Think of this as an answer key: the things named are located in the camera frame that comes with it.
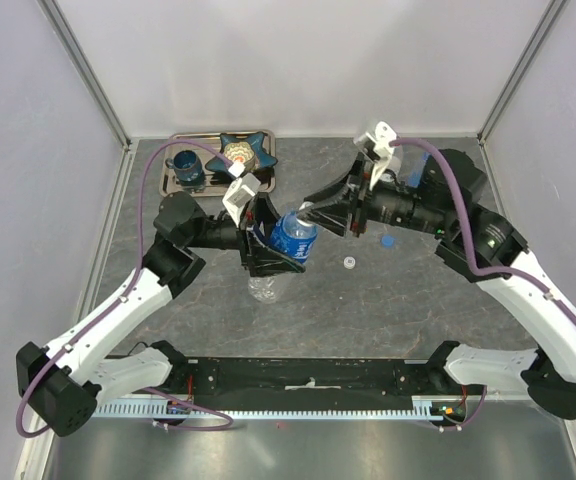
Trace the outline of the white blue-print bottle cap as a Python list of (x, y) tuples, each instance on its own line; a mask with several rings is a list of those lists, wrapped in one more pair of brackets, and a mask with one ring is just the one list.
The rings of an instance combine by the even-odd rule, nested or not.
[(308, 211), (312, 206), (313, 206), (313, 203), (312, 203), (312, 202), (303, 202), (303, 203), (300, 205), (298, 211), (299, 211), (299, 212)]

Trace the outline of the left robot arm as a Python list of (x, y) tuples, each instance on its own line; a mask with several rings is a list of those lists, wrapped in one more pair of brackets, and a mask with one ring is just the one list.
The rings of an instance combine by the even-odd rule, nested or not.
[(234, 220), (227, 212), (207, 215), (178, 192), (161, 201), (154, 228), (153, 244), (138, 250), (136, 267), (110, 297), (45, 346), (29, 342), (18, 351), (20, 414), (31, 408), (46, 429), (65, 437), (106, 402), (149, 388), (179, 392), (191, 375), (189, 362), (169, 342), (118, 359), (109, 355), (194, 282), (206, 263), (193, 250), (234, 250), (250, 276), (267, 278), (304, 272), (317, 236), (294, 213), (278, 215), (265, 194), (245, 202)]

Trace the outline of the metal tray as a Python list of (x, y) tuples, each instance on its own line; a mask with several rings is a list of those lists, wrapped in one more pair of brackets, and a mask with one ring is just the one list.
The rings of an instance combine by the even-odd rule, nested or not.
[[(175, 134), (171, 137), (171, 140), (177, 139), (191, 139), (220, 152), (226, 147), (227, 157), (243, 162), (246, 172), (252, 173), (260, 181), (260, 192), (271, 192), (275, 188), (278, 160), (276, 138), (272, 131)], [(187, 164), (183, 171), (175, 170), (174, 157), (184, 151), (193, 152), (197, 161), (192, 166)], [(164, 150), (159, 186), (163, 197), (179, 191), (186, 191), (194, 197), (220, 197), (231, 181), (227, 167), (203, 148), (175, 144)]]

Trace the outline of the blue star-shaped dish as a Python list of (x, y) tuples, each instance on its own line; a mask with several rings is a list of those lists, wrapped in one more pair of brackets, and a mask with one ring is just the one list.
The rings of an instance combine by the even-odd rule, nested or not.
[(258, 170), (274, 168), (278, 160), (264, 148), (266, 137), (262, 131), (248, 135), (220, 134), (221, 155), (210, 159), (205, 169), (238, 178)]

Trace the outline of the blue cap water bottle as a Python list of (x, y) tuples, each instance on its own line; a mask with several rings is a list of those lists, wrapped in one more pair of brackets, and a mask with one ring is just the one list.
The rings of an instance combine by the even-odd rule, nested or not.
[(423, 153), (421, 157), (415, 162), (407, 179), (407, 185), (412, 188), (417, 188), (420, 184), (421, 177), (430, 155)]

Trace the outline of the small patterned bowl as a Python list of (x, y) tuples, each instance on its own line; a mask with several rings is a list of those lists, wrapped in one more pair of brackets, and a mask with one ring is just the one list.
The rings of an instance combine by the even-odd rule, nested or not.
[(223, 154), (231, 162), (241, 164), (247, 171), (258, 167), (257, 154), (248, 142), (228, 143), (223, 149)]

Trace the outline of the blue label small bottle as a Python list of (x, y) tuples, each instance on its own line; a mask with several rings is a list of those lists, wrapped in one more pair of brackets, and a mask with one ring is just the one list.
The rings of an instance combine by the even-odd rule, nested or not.
[[(300, 264), (304, 264), (317, 238), (317, 227), (301, 220), (295, 210), (285, 214), (275, 226), (270, 245)], [(270, 277), (252, 277), (248, 281), (251, 296), (264, 304), (276, 303), (289, 289), (295, 274), (281, 273)]]

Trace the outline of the white QR bottle cap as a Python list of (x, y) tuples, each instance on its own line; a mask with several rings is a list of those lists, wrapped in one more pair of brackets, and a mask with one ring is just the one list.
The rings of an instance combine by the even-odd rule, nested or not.
[(353, 269), (356, 265), (356, 260), (352, 256), (347, 256), (343, 260), (343, 265), (347, 269)]

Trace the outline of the red label water bottle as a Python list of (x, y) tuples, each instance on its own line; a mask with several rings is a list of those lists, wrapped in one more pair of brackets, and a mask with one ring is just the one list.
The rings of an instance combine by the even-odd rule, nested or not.
[(389, 165), (385, 168), (380, 176), (380, 180), (386, 183), (396, 183), (403, 165), (404, 152), (401, 146), (395, 148), (393, 157)]

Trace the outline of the blue bottle cap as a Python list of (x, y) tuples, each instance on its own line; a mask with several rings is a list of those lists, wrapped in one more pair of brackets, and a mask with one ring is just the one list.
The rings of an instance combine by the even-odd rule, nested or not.
[(392, 248), (395, 244), (395, 239), (390, 235), (384, 235), (381, 238), (381, 245), (385, 248)]

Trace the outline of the blue ceramic cup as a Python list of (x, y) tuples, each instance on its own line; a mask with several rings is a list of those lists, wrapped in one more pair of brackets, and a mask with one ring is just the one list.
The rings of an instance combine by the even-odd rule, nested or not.
[(173, 158), (165, 160), (165, 166), (173, 174), (168, 182), (168, 194), (181, 190), (198, 193), (205, 189), (205, 172), (199, 156), (194, 151), (178, 152)]

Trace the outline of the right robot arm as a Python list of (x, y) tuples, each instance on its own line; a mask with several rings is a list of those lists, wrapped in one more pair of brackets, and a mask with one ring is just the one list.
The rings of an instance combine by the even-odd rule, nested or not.
[(358, 155), (344, 176), (306, 197), (300, 218), (338, 236), (360, 236), (370, 222), (433, 235), (444, 265), (500, 303), (536, 345), (504, 351), (445, 341), (428, 361), (428, 386), (441, 394), (459, 384), (526, 394), (576, 420), (576, 308), (512, 223), (480, 205), (486, 174), (463, 152), (425, 149), (418, 185), (373, 179), (371, 160)]

